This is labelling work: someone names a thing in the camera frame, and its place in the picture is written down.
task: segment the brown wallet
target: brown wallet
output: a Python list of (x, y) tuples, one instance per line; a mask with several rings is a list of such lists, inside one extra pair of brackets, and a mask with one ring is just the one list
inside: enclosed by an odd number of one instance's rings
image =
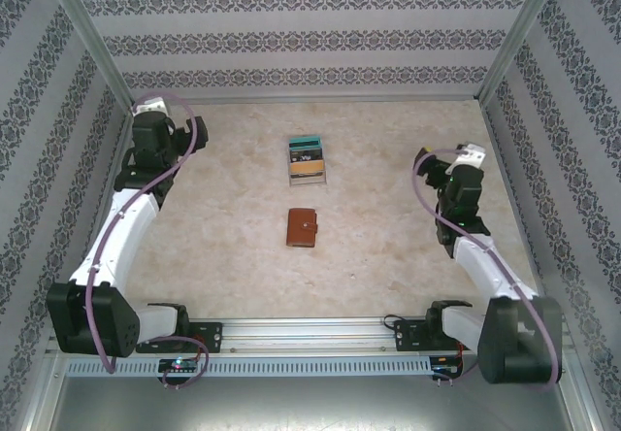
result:
[(317, 213), (308, 208), (292, 208), (289, 210), (287, 225), (288, 247), (314, 247), (314, 236), (317, 233)]

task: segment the patterned wallpaper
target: patterned wallpaper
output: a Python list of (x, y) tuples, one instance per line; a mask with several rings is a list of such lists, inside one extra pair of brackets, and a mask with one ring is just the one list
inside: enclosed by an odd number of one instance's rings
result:
[(81, 262), (123, 112), (56, 0), (0, 0), (0, 430), (49, 335), (45, 297)]
[(524, 0), (82, 0), (134, 95), (472, 96)]
[(619, 0), (547, 0), (485, 107), (605, 429), (621, 429)]

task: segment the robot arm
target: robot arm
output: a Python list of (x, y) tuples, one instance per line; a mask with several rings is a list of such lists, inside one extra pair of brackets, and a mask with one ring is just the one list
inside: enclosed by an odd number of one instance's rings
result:
[[(196, 117), (196, 122), (198, 141), (193, 152), (204, 148), (208, 140), (205, 123), (200, 117)], [(85, 289), (95, 250), (123, 205), (145, 184), (177, 163), (189, 146), (191, 132), (175, 129), (163, 100), (155, 98), (138, 107), (132, 137), (134, 146), (125, 154), (114, 183), (111, 209), (93, 247), (69, 282), (55, 282), (49, 289), (49, 314), (58, 344), (65, 352), (96, 353), (84, 313)], [(93, 312), (107, 355), (126, 357), (136, 344), (172, 334), (183, 336), (188, 329), (184, 306), (133, 307), (123, 297), (136, 251), (173, 180), (174, 175), (132, 204), (114, 228), (101, 255), (93, 286)]]
[[(479, 240), (455, 232), (438, 219), (437, 236), (451, 258), (462, 266), (473, 280), (488, 306), (478, 313), (466, 302), (434, 302), (427, 312), (432, 335), (446, 335), (476, 352), (483, 377), (488, 382), (546, 382), (550, 378), (551, 358), (541, 333), (515, 291), (521, 288), (531, 301), (550, 334), (561, 364), (561, 321), (558, 303), (521, 281), (498, 254), (489, 230), (477, 215), (483, 172), (479, 169), (485, 150), (477, 145), (459, 146), (465, 153), (453, 164), (428, 157), (418, 175), (438, 191), (436, 212)], [(428, 151), (422, 149), (417, 162)], [(509, 283), (490, 253), (495, 253), (514, 283)], [(557, 380), (561, 377), (560, 368)]]

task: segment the marble surface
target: marble surface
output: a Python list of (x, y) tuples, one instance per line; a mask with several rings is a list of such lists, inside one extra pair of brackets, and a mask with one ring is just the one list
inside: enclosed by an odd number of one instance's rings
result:
[[(436, 240), (411, 167), (423, 146), (488, 149), (481, 216), (533, 284), (475, 101), (194, 107), (210, 141), (192, 155), (139, 248), (132, 302), (177, 302), (191, 317), (423, 315), (433, 300), (480, 306)], [(175, 109), (175, 121), (184, 115)], [(321, 135), (327, 185), (290, 188), (287, 139)], [(435, 194), (425, 190), (430, 202)], [(316, 247), (285, 245), (289, 208), (317, 210)]]

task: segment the wallpaper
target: wallpaper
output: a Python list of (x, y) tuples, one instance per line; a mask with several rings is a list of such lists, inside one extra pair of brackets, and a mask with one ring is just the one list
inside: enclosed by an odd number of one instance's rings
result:
[(134, 95), (456, 95), (524, 0), (82, 0)]
[(56, 0), (0, 0), (0, 430), (49, 338), (49, 285), (82, 261), (123, 112)]
[(547, 0), (486, 106), (531, 252), (621, 429), (619, 0)]

